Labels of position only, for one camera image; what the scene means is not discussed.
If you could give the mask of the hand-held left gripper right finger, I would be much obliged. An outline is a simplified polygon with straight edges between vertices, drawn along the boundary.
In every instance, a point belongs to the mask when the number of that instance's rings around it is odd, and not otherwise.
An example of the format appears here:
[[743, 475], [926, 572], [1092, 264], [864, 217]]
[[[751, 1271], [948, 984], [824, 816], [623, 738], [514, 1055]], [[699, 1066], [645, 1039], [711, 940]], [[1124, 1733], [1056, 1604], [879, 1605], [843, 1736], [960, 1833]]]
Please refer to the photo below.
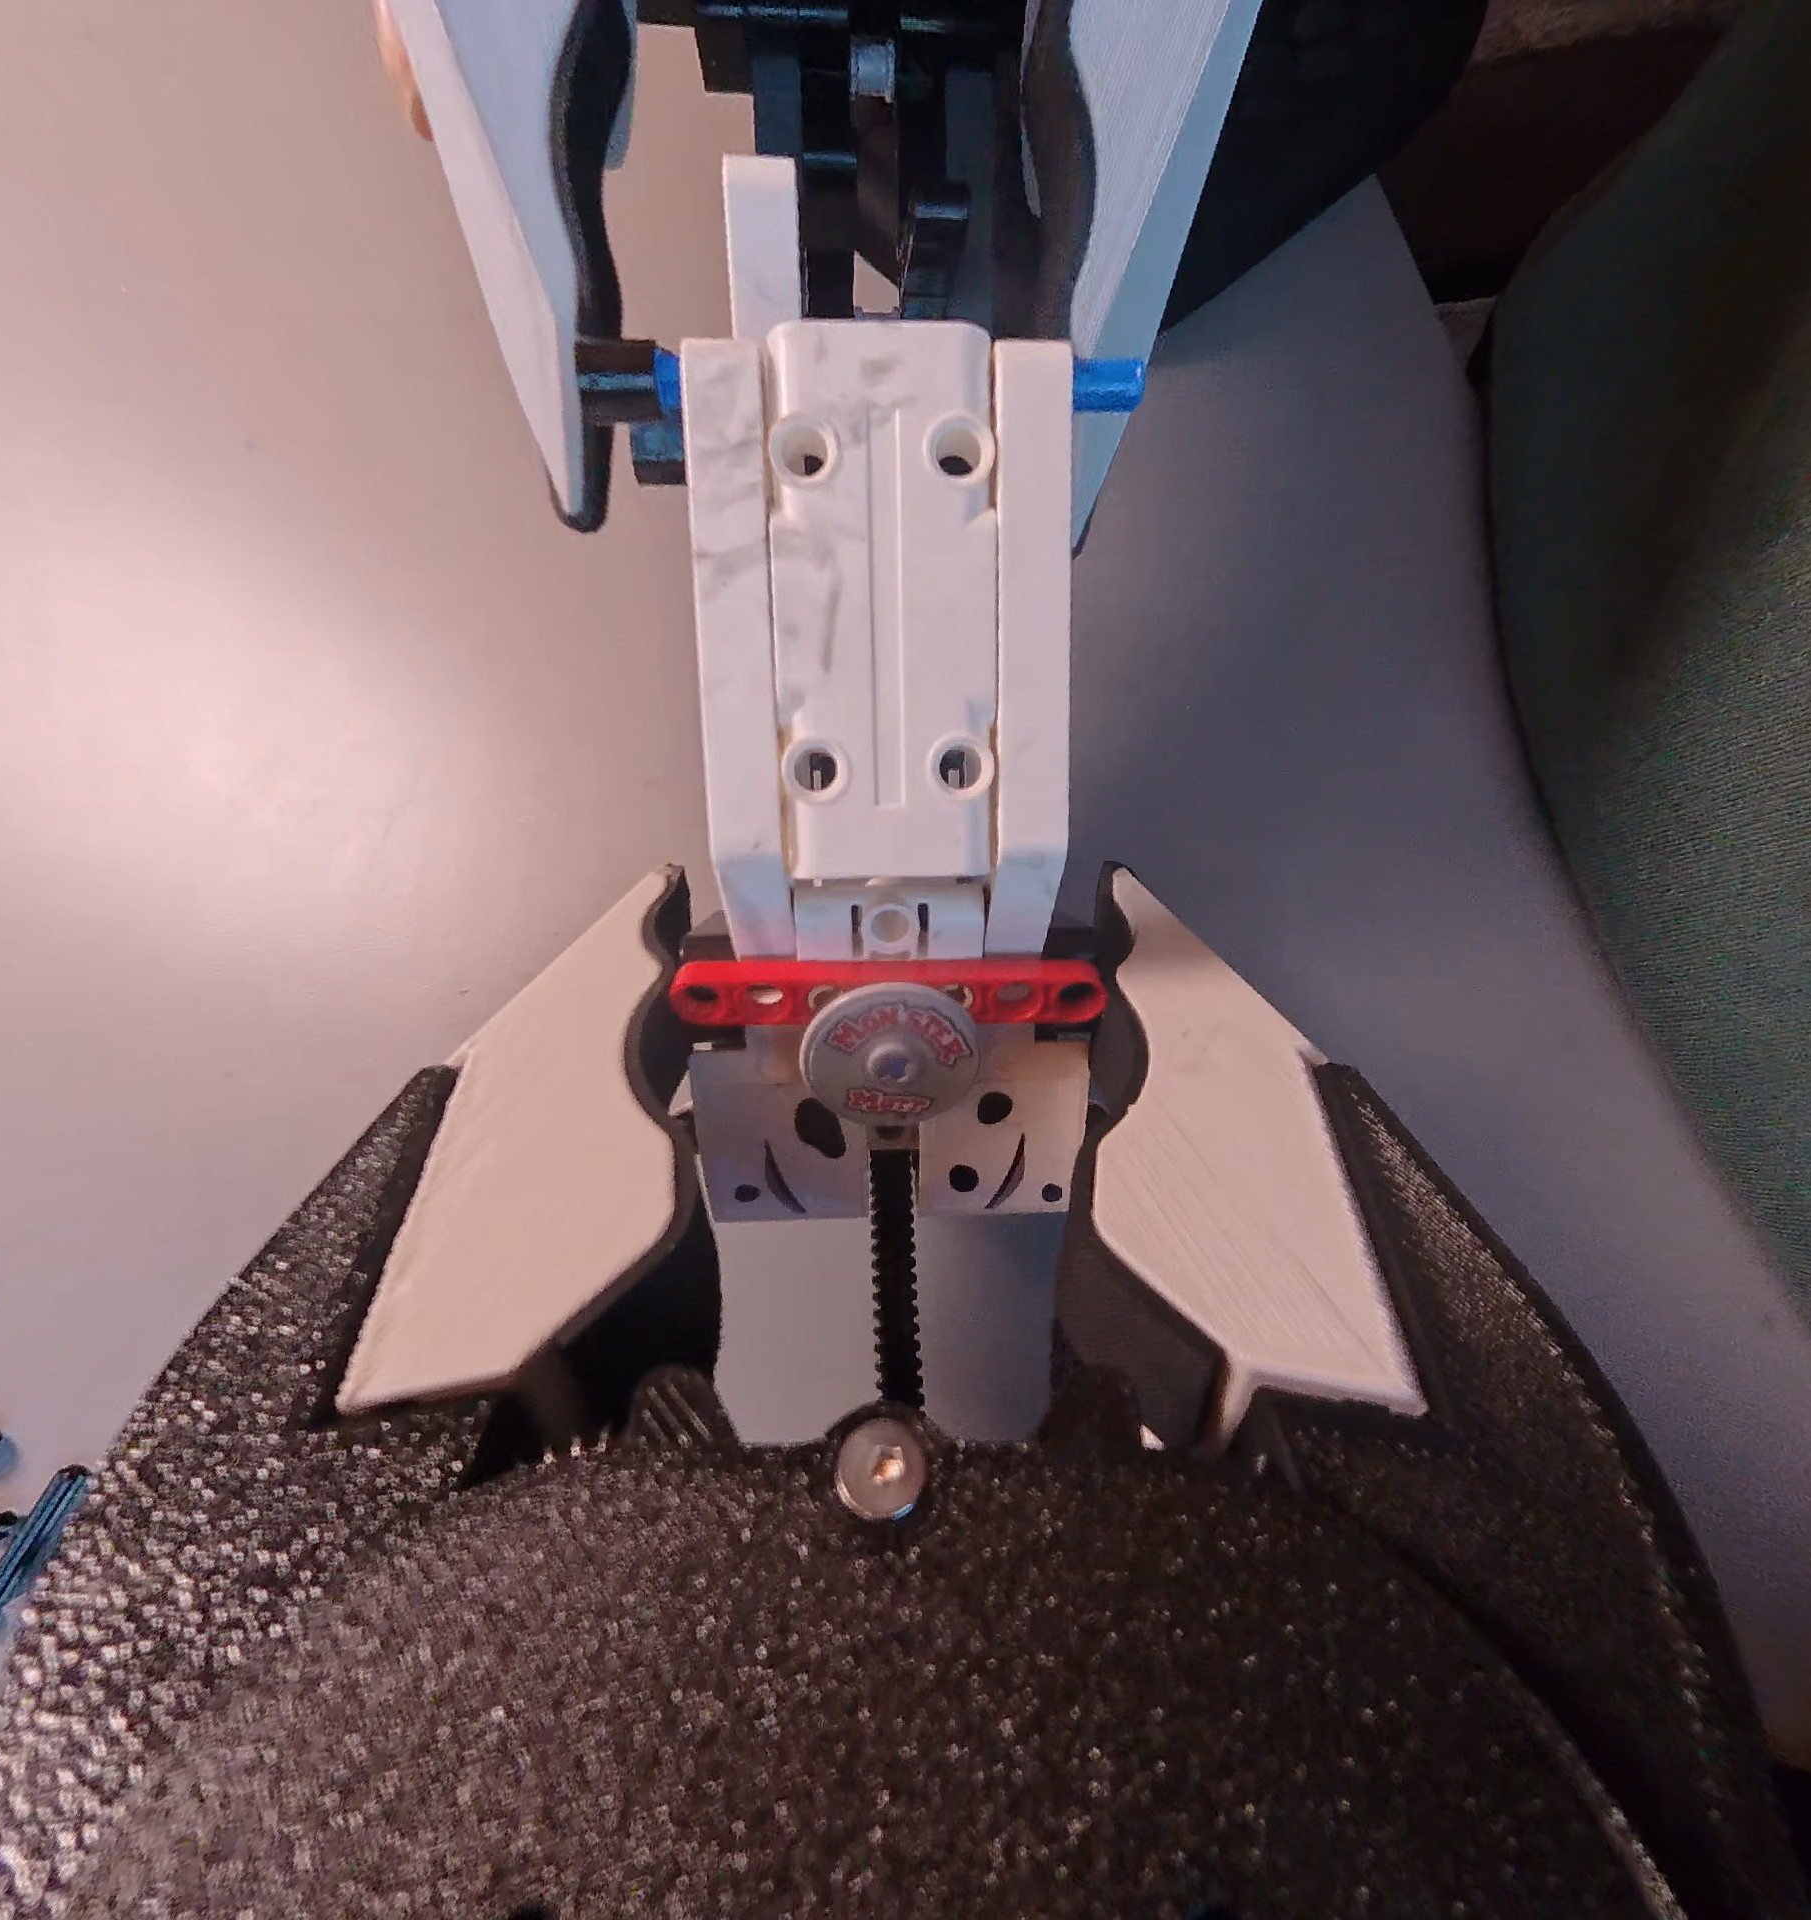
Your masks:
[[1263, 1390], [1428, 1412], [1320, 1093], [1324, 1056], [1130, 872], [1101, 1039], [1114, 1115], [1091, 1166], [1087, 1358], [1173, 1448], [1228, 1448]]

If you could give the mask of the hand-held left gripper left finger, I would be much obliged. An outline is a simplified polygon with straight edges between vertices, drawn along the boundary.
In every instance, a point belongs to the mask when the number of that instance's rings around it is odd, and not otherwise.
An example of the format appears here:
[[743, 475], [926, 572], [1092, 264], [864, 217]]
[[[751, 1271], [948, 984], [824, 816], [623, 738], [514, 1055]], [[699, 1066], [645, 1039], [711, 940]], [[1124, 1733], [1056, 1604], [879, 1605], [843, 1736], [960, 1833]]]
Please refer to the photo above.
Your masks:
[[686, 1235], [687, 925], [686, 874], [645, 876], [454, 1056], [337, 1412], [525, 1390]]

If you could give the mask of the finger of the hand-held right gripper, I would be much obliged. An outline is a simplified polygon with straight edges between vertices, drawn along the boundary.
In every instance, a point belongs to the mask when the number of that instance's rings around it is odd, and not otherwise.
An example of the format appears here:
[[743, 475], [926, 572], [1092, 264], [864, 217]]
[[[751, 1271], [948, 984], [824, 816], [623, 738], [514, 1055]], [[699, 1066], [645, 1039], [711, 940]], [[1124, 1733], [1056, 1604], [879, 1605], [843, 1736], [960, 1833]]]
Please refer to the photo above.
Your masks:
[[602, 179], [626, 153], [629, 3], [394, 3], [504, 367], [560, 515], [606, 519], [611, 431], [582, 421], [575, 349], [623, 334]]
[[1030, 3], [1030, 332], [1150, 359], [1245, 64], [1258, 3]]

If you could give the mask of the white toy brick truck model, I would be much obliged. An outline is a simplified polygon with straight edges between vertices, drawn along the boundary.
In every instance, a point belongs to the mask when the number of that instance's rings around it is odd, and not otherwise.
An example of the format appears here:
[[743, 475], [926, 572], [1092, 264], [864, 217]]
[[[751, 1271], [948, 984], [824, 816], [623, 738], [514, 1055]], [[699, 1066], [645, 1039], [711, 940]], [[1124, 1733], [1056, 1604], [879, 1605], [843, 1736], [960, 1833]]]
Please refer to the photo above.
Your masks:
[[[730, 338], [618, 343], [602, 173], [629, 19], [753, 97]], [[713, 1218], [872, 1224], [877, 1381], [926, 1405], [918, 1207], [1062, 1209], [1109, 992], [1054, 909], [1074, 429], [1136, 404], [1071, 307], [1101, 164], [1074, 6], [582, 6], [588, 526], [608, 432], [687, 488], [722, 922], [678, 944]]]

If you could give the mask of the grey desk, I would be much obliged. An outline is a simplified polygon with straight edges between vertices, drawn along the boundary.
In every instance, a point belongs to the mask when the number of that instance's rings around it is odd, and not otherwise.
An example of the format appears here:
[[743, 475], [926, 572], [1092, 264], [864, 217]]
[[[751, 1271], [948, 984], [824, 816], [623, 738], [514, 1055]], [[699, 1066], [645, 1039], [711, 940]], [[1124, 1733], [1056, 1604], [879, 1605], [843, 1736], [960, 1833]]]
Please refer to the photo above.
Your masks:
[[[1559, 1302], [1811, 1771], [1811, 1333], [1534, 810], [1480, 413], [1362, 186], [1160, 351], [1076, 565], [1129, 862]], [[0, 6], [0, 1507], [412, 1069], [709, 896], [680, 492], [566, 532], [367, 6]]]

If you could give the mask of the person's right hand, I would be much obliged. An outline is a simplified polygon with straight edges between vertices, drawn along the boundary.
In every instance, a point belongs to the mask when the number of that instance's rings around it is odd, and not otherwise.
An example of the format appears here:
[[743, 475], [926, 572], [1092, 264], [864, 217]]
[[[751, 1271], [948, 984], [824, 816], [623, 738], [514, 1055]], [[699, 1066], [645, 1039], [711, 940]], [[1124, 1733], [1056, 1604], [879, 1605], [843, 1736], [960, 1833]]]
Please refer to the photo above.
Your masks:
[[427, 108], [423, 106], [419, 84], [412, 69], [412, 56], [400, 32], [394, 6], [386, 0], [377, 0], [372, 3], [372, 10], [373, 10], [373, 29], [377, 29], [377, 46], [382, 54], [383, 74], [398, 97], [398, 106], [401, 108], [412, 131], [434, 141], [431, 115], [427, 115]]

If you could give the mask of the person's green sweater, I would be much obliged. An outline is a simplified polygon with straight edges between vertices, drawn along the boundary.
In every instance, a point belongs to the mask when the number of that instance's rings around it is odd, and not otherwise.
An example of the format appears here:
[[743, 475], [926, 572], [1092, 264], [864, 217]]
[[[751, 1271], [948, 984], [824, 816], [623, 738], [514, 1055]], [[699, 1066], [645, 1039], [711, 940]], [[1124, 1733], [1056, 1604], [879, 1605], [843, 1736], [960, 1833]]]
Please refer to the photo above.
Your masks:
[[1811, 3], [1753, 6], [1541, 234], [1490, 355], [1544, 800], [1811, 1329]]

